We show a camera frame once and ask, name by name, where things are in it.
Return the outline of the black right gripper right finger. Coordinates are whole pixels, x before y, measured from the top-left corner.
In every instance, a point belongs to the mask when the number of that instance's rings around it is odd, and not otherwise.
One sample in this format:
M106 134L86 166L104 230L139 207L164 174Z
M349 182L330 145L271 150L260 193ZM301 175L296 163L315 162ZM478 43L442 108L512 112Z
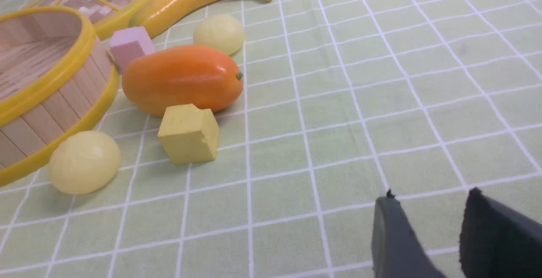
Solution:
M475 187L463 213L459 263L467 278L540 278L542 226Z

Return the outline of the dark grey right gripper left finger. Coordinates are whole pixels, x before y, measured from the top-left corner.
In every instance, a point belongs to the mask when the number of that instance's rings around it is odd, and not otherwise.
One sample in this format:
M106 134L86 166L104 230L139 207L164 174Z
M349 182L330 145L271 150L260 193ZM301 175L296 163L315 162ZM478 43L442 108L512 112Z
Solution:
M391 190L374 205L372 270L376 278L445 277L426 255Z

